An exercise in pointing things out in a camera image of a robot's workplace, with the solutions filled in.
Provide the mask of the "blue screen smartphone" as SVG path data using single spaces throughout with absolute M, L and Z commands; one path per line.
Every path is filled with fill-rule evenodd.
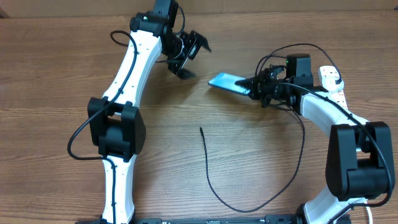
M 236 82 L 243 80 L 245 80 L 245 78 L 222 72 L 210 79 L 208 84 L 222 90 L 228 90 L 233 93 L 248 96 L 250 89 L 236 84 Z

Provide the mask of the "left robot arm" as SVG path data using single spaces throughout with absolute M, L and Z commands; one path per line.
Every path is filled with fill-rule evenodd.
M 186 62 L 193 60 L 200 48 L 210 48 L 207 39 L 195 31 L 173 31 L 181 11 L 177 1 L 156 1 L 153 10 L 136 14 L 126 33 L 126 54 L 112 84 L 101 98 L 91 98 L 88 103 L 86 124 L 105 173 L 105 206 L 97 223 L 133 222 L 133 169 L 146 139 L 139 107 L 152 67 L 165 55 L 168 70 L 186 80 L 194 76 L 185 69 Z

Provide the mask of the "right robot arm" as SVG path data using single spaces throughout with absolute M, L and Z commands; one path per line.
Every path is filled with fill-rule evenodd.
M 285 65 L 271 65 L 252 78 L 233 78 L 239 93 L 263 107 L 277 100 L 315 123 L 329 138 L 326 187 L 284 223 L 349 223 L 346 212 L 356 207 L 380 207 L 395 185 L 391 130 L 350 112 L 345 83 L 334 65 L 318 69 L 315 86 L 308 54 L 290 54 Z

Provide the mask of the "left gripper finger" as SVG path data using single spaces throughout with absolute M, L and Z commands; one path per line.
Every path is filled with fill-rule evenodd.
M 201 36 L 200 39 L 201 39 L 201 41 L 200 41 L 201 47 L 203 47 L 204 49 L 206 49 L 209 52 L 212 52 L 212 50 L 210 49 L 210 46 L 209 46 L 207 38 Z
M 196 77 L 196 75 L 190 70 L 180 67 L 174 69 L 174 74 L 181 80 L 188 80 Z

